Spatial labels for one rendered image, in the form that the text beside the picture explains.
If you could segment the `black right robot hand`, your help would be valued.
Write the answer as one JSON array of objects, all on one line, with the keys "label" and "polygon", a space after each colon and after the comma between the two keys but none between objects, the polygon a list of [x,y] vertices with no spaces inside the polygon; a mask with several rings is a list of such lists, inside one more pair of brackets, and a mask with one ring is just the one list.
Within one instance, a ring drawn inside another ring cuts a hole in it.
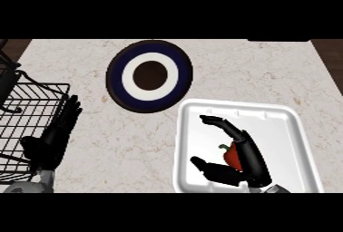
[{"label": "black right robot hand", "polygon": [[217,116],[199,116],[205,125],[218,127],[226,135],[233,139],[235,150],[239,158],[242,170],[230,168],[226,164],[205,162],[192,156],[190,163],[202,172],[207,180],[238,186],[242,181],[248,182],[248,187],[261,188],[272,183],[264,158],[257,148],[254,140],[245,130],[241,130],[224,118]]}]

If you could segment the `red bell pepper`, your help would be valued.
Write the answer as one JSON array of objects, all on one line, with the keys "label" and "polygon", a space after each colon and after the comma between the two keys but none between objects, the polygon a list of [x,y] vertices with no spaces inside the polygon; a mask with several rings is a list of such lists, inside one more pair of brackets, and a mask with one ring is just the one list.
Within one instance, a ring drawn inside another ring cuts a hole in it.
[{"label": "red bell pepper", "polygon": [[238,158],[238,154],[236,154],[236,144],[233,142],[230,143],[230,145],[220,144],[218,148],[224,149],[224,153],[221,156],[223,156],[223,161],[224,161],[226,165],[230,168],[241,171],[242,168],[241,168],[239,158]]}]

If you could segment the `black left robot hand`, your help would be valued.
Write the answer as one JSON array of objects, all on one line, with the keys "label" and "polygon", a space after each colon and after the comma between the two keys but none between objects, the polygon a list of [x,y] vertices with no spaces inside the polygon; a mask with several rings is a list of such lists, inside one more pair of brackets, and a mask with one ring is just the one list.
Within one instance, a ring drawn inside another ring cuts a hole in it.
[{"label": "black left robot hand", "polygon": [[29,160],[29,170],[56,170],[65,156],[71,131],[81,113],[78,96],[72,95],[65,102],[56,120],[43,130],[41,136],[23,136],[20,146],[23,157]]}]

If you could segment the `white foam tray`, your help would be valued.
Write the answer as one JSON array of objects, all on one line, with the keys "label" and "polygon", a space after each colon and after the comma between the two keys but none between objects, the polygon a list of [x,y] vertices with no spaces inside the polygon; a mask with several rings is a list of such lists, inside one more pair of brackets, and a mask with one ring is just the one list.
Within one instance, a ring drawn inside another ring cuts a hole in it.
[{"label": "white foam tray", "polygon": [[272,183],[292,193],[322,193],[322,183],[307,145],[303,124],[294,110],[282,105],[189,99],[179,106],[173,185],[179,193],[247,193],[236,187],[205,179],[190,157],[223,164],[232,138],[221,129],[201,122],[204,115],[224,118],[247,131],[267,166]]}]

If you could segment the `blue and white plate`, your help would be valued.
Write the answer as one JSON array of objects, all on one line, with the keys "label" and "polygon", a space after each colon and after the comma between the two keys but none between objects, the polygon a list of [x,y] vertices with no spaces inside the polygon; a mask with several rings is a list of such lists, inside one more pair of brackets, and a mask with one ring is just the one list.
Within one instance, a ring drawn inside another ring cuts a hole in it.
[{"label": "blue and white plate", "polygon": [[162,40],[131,43],[106,68],[106,91],[118,105],[139,113],[170,108],[193,81],[193,67],[183,50]]}]

